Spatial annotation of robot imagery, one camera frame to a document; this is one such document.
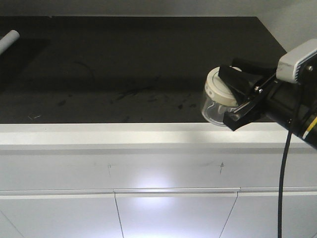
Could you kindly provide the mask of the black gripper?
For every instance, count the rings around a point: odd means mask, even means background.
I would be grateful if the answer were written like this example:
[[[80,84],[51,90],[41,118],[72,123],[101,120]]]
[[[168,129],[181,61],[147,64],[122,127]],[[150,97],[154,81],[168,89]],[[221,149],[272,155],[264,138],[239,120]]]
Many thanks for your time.
[[[238,107],[225,112],[223,123],[232,131],[268,117],[295,131],[299,120],[303,87],[276,78],[277,65],[234,58],[232,66],[221,65],[218,75],[229,88]]]

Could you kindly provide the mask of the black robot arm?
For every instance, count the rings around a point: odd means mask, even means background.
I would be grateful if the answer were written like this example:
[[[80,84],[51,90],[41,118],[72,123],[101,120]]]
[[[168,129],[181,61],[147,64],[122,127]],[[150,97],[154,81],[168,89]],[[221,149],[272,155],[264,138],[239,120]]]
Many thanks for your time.
[[[224,114],[223,123],[235,131],[268,117],[311,145],[317,146],[317,58],[304,60],[299,82],[277,76],[270,64],[235,58],[221,65],[219,77],[233,94],[238,108]]]

